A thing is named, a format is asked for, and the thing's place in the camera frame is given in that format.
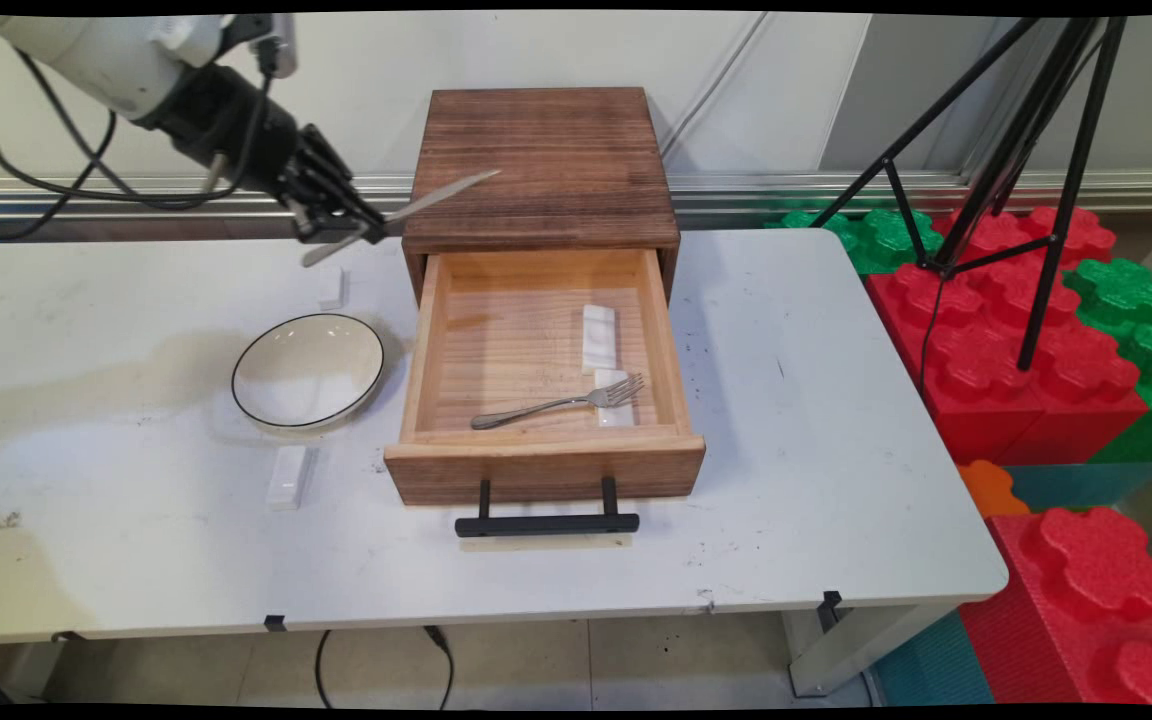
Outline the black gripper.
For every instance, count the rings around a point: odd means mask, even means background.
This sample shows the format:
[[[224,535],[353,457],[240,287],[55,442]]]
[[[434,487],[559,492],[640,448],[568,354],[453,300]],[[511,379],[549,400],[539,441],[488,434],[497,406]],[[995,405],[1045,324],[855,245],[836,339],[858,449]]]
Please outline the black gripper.
[[[319,128],[300,132],[268,88],[252,85],[230,67],[187,69],[136,124],[165,132],[175,150],[205,167],[219,152],[227,156],[225,179],[242,190],[282,196],[302,243],[384,229],[384,215],[353,187],[353,170]]]

